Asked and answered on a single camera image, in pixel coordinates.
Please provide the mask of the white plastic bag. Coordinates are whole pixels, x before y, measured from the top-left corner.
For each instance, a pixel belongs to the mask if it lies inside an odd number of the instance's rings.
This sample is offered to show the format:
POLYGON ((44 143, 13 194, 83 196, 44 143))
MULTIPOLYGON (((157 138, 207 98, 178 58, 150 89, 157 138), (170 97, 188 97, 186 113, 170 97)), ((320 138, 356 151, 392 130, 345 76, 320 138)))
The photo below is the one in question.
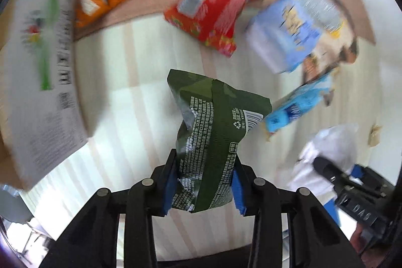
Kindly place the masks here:
POLYGON ((287 183, 287 189, 295 191, 299 187, 306 187, 317 197, 332 191, 332 184, 315 171, 313 161, 316 157, 322 156, 338 166, 342 172, 351 173, 357 160, 357 132, 356 123, 337 125, 319 131, 301 150, 290 175, 290 181, 287 183))

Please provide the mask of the green snack bag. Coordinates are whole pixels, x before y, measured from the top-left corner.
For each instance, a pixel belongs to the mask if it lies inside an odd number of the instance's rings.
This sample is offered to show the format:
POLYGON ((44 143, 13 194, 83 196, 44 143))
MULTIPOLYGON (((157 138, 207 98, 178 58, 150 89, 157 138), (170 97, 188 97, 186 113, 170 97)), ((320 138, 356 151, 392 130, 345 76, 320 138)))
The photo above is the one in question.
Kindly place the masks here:
POLYGON ((170 70, 167 83, 183 121, 176 139, 174 209, 196 213, 232 200, 242 139, 272 111, 265 96, 196 73, 170 70))

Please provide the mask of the blue and silver snack bag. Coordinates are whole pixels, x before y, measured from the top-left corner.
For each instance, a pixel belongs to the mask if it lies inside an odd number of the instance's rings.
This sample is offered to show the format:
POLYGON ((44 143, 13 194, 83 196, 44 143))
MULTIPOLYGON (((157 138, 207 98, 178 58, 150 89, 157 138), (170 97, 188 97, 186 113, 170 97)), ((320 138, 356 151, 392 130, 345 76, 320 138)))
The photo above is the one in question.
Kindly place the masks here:
POLYGON ((358 56, 353 22, 338 0, 277 0, 252 17, 245 39, 273 73, 302 66, 307 82, 358 56))

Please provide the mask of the tape scrap on floor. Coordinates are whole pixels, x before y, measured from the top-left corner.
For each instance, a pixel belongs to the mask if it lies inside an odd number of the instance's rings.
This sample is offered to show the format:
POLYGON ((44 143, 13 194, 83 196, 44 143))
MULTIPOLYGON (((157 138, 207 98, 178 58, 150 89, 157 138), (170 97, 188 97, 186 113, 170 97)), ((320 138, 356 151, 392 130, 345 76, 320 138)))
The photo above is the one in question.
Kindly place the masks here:
POLYGON ((373 148, 380 143, 380 135, 382 132, 382 126, 380 125, 373 125, 371 127, 369 138, 368 138, 368 146, 373 148))

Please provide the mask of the light blue snack bag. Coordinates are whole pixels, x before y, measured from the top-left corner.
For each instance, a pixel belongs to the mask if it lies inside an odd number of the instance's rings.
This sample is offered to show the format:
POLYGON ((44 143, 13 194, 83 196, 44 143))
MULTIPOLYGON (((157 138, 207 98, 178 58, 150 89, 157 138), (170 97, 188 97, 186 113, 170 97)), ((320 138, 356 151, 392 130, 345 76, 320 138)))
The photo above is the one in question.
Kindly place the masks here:
POLYGON ((270 138, 280 129, 298 120, 318 104, 323 103, 327 107, 330 106, 335 92, 333 80, 333 74, 326 73, 290 93, 265 118, 266 140, 270 141, 270 138))

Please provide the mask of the cardboard box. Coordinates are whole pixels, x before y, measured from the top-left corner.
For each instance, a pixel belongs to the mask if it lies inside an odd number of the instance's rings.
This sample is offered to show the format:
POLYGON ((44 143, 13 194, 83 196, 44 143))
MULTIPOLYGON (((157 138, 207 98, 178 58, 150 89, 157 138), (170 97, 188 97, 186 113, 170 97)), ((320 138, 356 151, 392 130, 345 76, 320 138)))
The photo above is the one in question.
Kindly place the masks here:
POLYGON ((75 0, 15 0, 4 54, 1 182, 30 190, 87 140, 75 85, 75 0))

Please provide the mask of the red snack bag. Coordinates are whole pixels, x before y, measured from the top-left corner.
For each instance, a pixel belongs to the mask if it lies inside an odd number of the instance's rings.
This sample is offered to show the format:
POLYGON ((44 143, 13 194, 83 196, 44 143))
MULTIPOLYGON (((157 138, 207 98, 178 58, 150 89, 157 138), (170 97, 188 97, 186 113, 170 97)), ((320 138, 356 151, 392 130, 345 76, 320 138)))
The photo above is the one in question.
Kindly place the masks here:
POLYGON ((250 1, 255 0, 179 0, 164 12, 164 18, 204 45, 231 57, 236 50, 237 17, 250 1))

